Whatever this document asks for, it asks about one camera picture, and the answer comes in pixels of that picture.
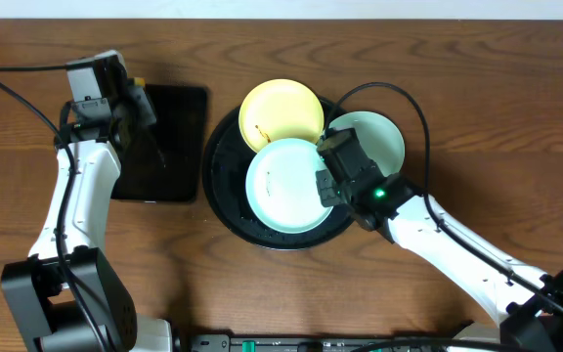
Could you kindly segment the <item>mint plate front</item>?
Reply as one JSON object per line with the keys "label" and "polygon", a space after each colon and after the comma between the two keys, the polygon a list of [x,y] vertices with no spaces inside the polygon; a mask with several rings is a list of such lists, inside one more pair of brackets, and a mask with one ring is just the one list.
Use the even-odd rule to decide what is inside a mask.
{"label": "mint plate front", "polygon": [[316,173],[325,169],[317,146],[286,138],[264,147],[251,160],[246,177],[247,202],[268,228],[284,234],[316,229],[329,216],[322,205]]}

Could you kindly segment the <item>green and yellow sponge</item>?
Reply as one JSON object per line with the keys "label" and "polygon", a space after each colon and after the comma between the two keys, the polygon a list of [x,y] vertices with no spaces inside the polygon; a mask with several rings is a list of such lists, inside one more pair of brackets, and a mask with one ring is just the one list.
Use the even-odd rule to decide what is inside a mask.
{"label": "green and yellow sponge", "polygon": [[133,85],[137,86],[137,87],[145,87],[146,86],[146,81],[144,78],[141,77],[134,77],[133,78]]}

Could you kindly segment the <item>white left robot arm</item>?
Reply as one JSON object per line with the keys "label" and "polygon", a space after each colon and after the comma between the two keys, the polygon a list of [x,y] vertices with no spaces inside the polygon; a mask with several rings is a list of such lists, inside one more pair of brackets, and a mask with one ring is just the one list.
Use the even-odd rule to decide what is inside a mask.
{"label": "white left robot arm", "polygon": [[155,122],[140,79],[116,101],[96,100],[57,129],[58,177],[38,239],[23,261],[5,265],[1,287],[29,351],[171,351],[171,325],[137,313],[105,256],[120,152]]}

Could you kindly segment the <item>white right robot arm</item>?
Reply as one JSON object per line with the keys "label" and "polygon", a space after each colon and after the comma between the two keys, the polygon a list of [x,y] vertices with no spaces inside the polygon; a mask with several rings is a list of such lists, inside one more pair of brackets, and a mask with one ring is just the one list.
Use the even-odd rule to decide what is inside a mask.
{"label": "white right robot arm", "polygon": [[470,295],[498,327],[498,341],[450,347],[563,351],[563,270],[527,265],[455,220],[400,173],[382,174],[365,156],[326,156],[317,172],[323,204],[343,204],[356,221],[429,262]]}

